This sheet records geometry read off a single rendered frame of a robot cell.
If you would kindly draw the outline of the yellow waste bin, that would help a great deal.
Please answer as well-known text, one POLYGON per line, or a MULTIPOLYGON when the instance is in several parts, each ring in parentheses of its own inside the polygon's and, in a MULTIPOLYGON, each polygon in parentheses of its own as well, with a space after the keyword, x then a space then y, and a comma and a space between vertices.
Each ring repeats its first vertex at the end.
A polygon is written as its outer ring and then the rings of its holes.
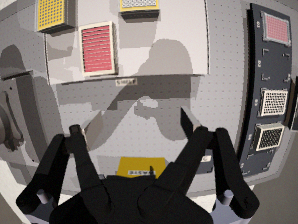
POLYGON ((117 175, 129 178, 156 175, 158 179, 165 168, 164 158, 121 157, 117 175))

